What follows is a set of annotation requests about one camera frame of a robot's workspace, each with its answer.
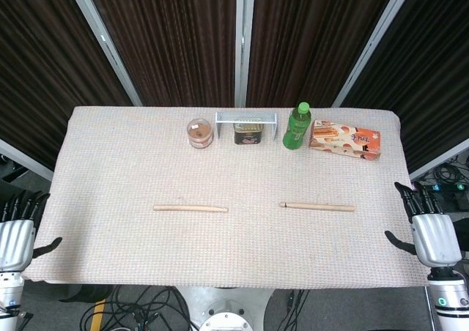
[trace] snack box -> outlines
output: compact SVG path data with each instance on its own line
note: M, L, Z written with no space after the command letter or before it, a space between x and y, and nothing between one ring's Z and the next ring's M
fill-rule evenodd
M309 147L324 152L376 160L380 157L381 134L325 120L314 120Z

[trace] wooden stick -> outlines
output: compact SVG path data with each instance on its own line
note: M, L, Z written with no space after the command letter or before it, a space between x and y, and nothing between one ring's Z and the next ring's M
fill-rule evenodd
M188 211L188 212L228 212L228 208L209 207L208 205L155 205L155 211Z
M312 210L332 210L335 212L354 212L353 205L329 205L329 204L310 204L310 203L280 203L282 208L312 209Z

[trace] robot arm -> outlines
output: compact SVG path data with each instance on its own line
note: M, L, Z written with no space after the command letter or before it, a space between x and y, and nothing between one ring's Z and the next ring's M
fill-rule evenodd
M391 232L389 241L408 253L417 255L430 268L427 276L438 318L443 331L469 330L469 296L462 275L453 270L462 259L451 218L424 186L418 192L394 183L404 202L414 245L399 241Z
M22 271L33 258L54 250L62 241L33 249L45 202L49 195L13 196L0 212L0 330L14 331L20 313L24 279Z

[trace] tin can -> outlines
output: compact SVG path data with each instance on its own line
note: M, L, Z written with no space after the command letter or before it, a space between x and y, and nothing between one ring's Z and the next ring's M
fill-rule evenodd
M252 119L243 121L260 121L260 119ZM263 124L233 124L234 142L236 144L258 144L261 142Z
M213 141L212 126L206 119L194 119L188 127L189 144L197 149L207 148Z

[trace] black curtain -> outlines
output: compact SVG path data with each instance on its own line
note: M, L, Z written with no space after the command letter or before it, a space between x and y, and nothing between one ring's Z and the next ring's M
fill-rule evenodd
M130 105L74 0L0 0L0 138L53 169L77 105Z
M388 1L254 0L247 106L331 106Z
M409 172L469 138L469 0L407 0L344 107L401 119Z
M234 106L236 0L94 0L145 105Z

